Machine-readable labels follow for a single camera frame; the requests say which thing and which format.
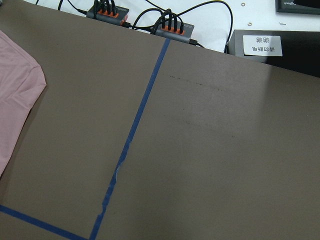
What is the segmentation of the pink Snoopy t-shirt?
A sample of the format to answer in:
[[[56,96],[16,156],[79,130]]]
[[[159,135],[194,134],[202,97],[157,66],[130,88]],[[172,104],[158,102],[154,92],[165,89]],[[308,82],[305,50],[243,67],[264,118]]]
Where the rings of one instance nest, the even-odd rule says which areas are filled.
[[[13,154],[30,110],[47,83],[42,67],[0,33],[0,172]]]

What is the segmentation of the grey USB hub near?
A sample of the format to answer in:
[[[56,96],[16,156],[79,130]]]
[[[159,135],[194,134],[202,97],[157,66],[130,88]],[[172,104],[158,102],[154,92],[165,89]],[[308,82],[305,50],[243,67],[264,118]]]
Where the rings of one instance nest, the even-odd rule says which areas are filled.
[[[175,29],[174,21],[171,22],[171,27],[169,27],[167,22],[165,24],[161,23],[156,29],[154,35],[182,43],[188,43],[191,39],[195,26],[192,24],[184,23],[183,31],[181,32],[181,24],[182,23],[180,21],[177,21],[177,27]]]

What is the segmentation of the grey usb hub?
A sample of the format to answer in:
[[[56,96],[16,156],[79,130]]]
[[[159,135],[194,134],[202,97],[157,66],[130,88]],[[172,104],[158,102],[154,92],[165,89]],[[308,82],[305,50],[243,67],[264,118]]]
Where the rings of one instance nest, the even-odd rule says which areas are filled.
[[[169,27],[167,22],[165,24],[161,23],[156,29],[154,35],[182,43],[188,43],[191,39],[195,26],[192,24],[184,23],[183,31],[181,32],[181,24],[182,23],[180,21],[177,21],[177,27],[175,29],[174,21],[171,22],[171,27]]]
[[[112,12],[112,8],[110,10],[107,10],[107,7],[103,9],[101,7],[97,7],[98,11],[96,14],[96,20],[106,22],[109,24],[121,26],[124,22],[128,19],[128,14],[130,10],[128,8],[115,6],[115,14]]]

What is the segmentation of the grey USB hub far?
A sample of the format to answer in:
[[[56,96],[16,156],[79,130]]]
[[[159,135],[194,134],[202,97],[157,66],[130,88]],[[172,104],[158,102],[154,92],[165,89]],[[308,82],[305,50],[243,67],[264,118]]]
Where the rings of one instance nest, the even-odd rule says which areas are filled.
[[[107,7],[103,9],[101,7],[97,7],[98,11],[96,14],[96,20],[106,22],[109,24],[121,26],[124,22],[128,19],[128,14],[130,10],[128,8],[115,6],[115,14],[112,12],[112,8],[110,10],[107,10]]]

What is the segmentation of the black box with label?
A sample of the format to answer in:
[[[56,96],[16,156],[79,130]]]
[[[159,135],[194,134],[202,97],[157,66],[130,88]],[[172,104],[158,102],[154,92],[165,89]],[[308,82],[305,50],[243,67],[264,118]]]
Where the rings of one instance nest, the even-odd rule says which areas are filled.
[[[316,31],[233,31],[226,52],[268,65],[320,76],[320,33]]]

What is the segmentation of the black monitor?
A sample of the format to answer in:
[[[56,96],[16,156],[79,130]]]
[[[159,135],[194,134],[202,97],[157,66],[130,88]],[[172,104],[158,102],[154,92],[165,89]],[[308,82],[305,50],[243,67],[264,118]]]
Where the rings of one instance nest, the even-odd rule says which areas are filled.
[[[320,14],[319,0],[275,0],[275,11],[293,14]]]

